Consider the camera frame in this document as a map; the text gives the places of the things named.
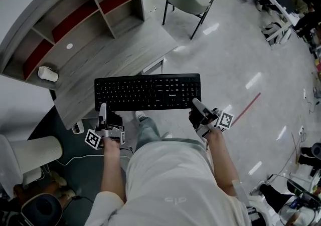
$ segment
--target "floor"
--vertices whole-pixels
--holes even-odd
[[[166,0],[152,2],[156,10],[150,15],[161,24]],[[198,23],[197,17],[168,10],[164,25],[179,46],[166,56],[163,73],[200,73],[202,102],[208,107],[230,109],[237,117],[258,96],[235,125],[224,132],[246,192],[272,173],[288,177],[290,172],[297,172],[307,178],[311,167],[297,168],[294,163],[292,134],[297,143],[298,132],[304,127],[306,141],[302,146],[311,146],[321,136],[321,107],[317,106],[315,112],[309,114],[307,102],[316,102],[312,93],[313,57],[296,34],[292,34],[285,45],[272,48],[261,33],[261,27],[271,21],[274,19],[266,12],[259,12],[252,1],[214,0],[192,41],[190,35]],[[303,98],[304,89],[307,100]],[[146,114],[155,120],[161,134],[171,131],[175,137],[198,138],[188,120],[188,110],[147,111]],[[125,146],[135,147],[137,123],[132,113],[122,112],[121,115],[126,127]],[[94,121],[86,122],[86,129],[90,123]],[[55,131],[59,131],[63,143],[69,147],[65,149],[62,162],[75,155],[99,153],[84,146],[83,134],[75,139],[75,135],[64,131],[61,125]],[[129,151],[122,151],[122,155],[129,156]],[[99,191],[102,168],[98,160],[101,158],[85,159],[66,168],[56,162],[50,166],[61,171],[74,189],[93,199]],[[288,159],[289,163],[282,170]],[[124,158],[124,168],[127,163],[128,159]],[[278,177],[273,186],[284,192],[285,181]],[[84,204],[81,218],[75,218],[72,213],[80,209],[81,204],[73,206],[64,215],[68,225],[84,223],[90,204]]]

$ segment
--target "black keyboard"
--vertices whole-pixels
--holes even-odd
[[[111,111],[192,108],[201,101],[199,74],[124,76],[95,79],[95,109]]]

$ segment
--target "desk leg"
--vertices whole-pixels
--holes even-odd
[[[268,38],[266,38],[267,41],[272,40],[274,37],[279,35],[282,31],[287,30],[291,26],[291,22],[286,22],[278,31],[276,31],[274,34],[270,35]]]

